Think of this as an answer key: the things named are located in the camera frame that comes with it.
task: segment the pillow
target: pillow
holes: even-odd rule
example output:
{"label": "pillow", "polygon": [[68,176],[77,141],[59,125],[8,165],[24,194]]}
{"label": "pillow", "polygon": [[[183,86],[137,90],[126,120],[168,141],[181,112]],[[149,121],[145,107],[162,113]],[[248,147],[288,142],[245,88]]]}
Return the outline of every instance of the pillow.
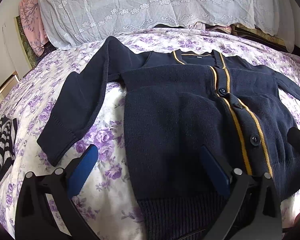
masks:
{"label": "pillow", "polygon": [[254,0],[39,0],[39,5],[49,40],[67,49],[157,24],[187,27],[198,21],[241,23],[250,29],[262,22],[261,29],[273,35],[278,31],[277,2],[258,0],[259,9],[272,10],[266,14],[255,14]]}

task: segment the dark button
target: dark button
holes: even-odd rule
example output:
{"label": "dark button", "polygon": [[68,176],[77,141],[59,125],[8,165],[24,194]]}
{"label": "dark button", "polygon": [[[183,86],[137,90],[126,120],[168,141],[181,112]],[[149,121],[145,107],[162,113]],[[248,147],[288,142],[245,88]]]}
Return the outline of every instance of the dark button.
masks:
{"label": "dark button", "polygon": [[219,93],[224,96],[227,93],[227,90],[225,88],[219,88]]}
{"label": "dark button", "polygon": [[250,142],[253,146],[259,146],[260,145],[260,136],[256,133],[252,134],[250,136]]}
{"label": "dark button", "polygon": [[239,104],[239,103],[234,103],[234,106],[236,108],[240,108],[240,109],[243,109],[243,105]]}

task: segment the black and white stripes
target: black and white stripes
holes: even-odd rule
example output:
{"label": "black and white stripes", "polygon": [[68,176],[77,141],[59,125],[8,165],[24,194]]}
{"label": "black and white stripes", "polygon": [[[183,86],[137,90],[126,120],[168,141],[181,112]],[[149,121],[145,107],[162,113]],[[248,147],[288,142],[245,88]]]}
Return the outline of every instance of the black and white stripes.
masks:
{"label": "black and white stripes", "polygon": [[17,133],[17,119],[10,120],[5,115],[0,119],[0,184],[9,174],[15,155],[13,145]]}

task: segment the ribbed hem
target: ribbed hem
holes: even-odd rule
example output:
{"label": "ribbed hem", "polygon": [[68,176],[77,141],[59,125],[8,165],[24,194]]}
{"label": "ribbed hem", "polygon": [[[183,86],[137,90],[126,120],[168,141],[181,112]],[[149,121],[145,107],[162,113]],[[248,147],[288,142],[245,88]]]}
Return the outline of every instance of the ribbed hem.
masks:
{"label": "ribbed hem", "polygon": [[67,130],[52,114],[37,143],[47,155],[49,163],[52,166],[56,166],[62,156],[76,141],[78,139],[74,134]]}
{"label": "ribbed hem", "polygon": [[300,156],[285,162],[272,164],[274,184],[282,200],[300,189]]}
{"label": "ribbed hem", "polygon": [[[204,229],[217,218],[225,203],[225,199],[217,193],[138,201],[148,240],[175,240]],[[196,240],[204,233],[194,233],[184,240]]]}

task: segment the pink cloth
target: pink cloth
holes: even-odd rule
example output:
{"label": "pink cloth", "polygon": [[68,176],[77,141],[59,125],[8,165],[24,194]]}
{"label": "pink cloth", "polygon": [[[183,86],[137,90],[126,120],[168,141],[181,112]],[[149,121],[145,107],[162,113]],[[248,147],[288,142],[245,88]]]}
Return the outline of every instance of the pink cloth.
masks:
{"label": "pink cloth", "polygon": [[19,13],[23,31],[34,53],[40,56],[49,40],[43,27],[38,0],[22,0]]}

